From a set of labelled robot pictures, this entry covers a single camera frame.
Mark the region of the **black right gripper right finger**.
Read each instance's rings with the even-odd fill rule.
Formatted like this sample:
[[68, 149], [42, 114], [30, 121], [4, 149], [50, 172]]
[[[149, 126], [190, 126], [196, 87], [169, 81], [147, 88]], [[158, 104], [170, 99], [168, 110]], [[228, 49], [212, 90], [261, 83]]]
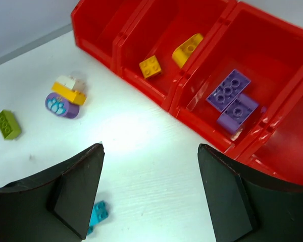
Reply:
[[207, 144], [197, 157], [216, 241], [303, 241], [303, 186]]

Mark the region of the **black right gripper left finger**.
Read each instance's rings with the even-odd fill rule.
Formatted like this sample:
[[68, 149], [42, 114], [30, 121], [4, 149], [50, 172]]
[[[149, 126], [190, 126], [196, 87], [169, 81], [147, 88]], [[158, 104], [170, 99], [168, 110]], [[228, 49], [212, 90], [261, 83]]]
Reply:
[[83, 241], [104, 161], [96, 143], [0, 188], [0, 241]]

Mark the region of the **purple half-round lego brick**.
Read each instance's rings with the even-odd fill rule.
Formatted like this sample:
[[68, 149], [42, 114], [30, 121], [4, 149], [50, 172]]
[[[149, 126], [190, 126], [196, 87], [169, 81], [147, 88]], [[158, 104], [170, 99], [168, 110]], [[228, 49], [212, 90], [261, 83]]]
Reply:
[[217, 123], [228, 133], [234, 135], [258, 106], [259, 104], [256, 101], [241, 93], [223, 111], [217, 119]]

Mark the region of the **green long lego brick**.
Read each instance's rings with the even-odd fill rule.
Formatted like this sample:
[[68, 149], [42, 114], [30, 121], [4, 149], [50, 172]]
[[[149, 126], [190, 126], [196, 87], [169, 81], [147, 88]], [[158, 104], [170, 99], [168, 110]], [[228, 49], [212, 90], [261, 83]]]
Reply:
[[3, 109], [0, 112], [0, 132], [5, 140], [14, 140], [22, 133], [15, 115], [10, 110]]

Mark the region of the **purple rectangular lego brick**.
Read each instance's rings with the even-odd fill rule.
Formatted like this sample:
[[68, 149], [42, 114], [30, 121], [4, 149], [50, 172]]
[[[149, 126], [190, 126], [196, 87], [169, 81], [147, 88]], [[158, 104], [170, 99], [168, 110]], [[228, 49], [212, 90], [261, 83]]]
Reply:
[[234, 69], [207, 97], [207, 102], [223, 112], [250, 83], [248, 77]]

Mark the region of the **orange curved lego brick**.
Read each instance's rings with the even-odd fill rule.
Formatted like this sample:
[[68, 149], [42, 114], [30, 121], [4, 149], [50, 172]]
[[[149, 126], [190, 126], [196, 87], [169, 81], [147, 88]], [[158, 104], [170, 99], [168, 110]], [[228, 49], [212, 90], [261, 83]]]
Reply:
[[179, 68], [184, 66], [203, 38], [200, 33], [194, 34], [174, 50], [172, 60]]

